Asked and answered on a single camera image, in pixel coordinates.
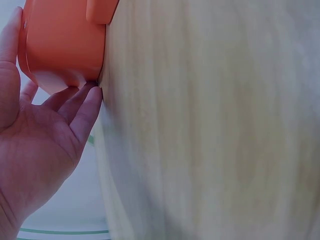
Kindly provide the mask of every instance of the wooden surface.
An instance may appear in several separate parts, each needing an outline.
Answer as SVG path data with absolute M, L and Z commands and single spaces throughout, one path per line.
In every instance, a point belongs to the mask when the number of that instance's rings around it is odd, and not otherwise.
M 320 1 L 120 0 L 96 127 L 114 240 L 320 239 Z

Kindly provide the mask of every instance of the orange plastic container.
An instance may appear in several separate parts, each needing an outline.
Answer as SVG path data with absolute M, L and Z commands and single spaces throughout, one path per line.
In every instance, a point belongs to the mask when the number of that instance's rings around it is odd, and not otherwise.
M 81 88 L 101 72 L 118 0 L 26 0 L 19 37 L 19 66 L 53 94 Z

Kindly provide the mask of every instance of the light wood grain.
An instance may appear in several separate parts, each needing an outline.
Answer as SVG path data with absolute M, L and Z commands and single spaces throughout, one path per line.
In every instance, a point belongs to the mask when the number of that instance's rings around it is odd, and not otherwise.
M 120 0 L 107 34 L 114 240 L 320 239 L 320 1 Z

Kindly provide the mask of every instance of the finger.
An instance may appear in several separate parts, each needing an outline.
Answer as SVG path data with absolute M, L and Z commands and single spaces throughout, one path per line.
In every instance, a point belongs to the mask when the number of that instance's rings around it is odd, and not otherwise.
M 75 118 L 90 89 L 95 86 L 97 86 L 96 83 L 88 82 L 80 89 L 80 91 L 78 91 L 72 98 L 66 101 L 65 104 L 63 104 L 63 106 L 59 109 L 58 113 L 65 118 L 68 124 L 70 124 Z
M 16 67 L 22 9 L 17 8 L 0 34 L 0 131 L 11 126 L 20 108 L 20 74 Z
M 17 7 L 0 35 L 0 62 L 16 64 L 22 8 Z
M 53 94 L 42 104 L 42 106 L 50 108 L 53 111 L 58 111 L 60 107 L 78 91 L 79 89 L 77 87 L 68 87 L 65 90 Z
M 101 102 L 102 90 L 98 86 L 95 86 L 89 91 L 70 124 L 71 130 L 81 145 L 81 149 L 85 147 L 91 129 L 97 120 Z
M 29 81 L 20 93 L 20 100 L 32 103 L 38 91 L 38 85 L 33 81 Z

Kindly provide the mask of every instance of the skin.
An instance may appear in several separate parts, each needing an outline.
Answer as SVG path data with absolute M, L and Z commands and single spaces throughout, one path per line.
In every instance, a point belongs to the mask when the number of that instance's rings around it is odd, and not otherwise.
M 95 83 L 69 87 L 33 105 L 37 85 L 21 91 L 16 67 L 22 9 L 0 36 L 0 239 L 17 237 L 23 221 L 44 205 L 79 163 L 98 117 Z

